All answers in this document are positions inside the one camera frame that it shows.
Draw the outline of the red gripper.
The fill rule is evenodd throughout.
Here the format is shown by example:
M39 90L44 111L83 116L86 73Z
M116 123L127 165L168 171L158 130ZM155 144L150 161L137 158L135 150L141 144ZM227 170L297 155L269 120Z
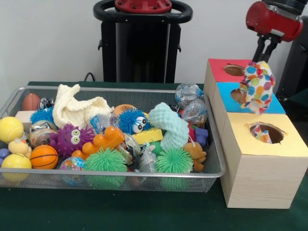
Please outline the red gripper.
M290 42L300 35L303 10L303 1L256 1L250 6L246 14L246 27L259 34L253 62L259 62L262 56L263 61L268 62L281 41ZM270 44L263 53L266 35L269 34L278 38L270 38Z

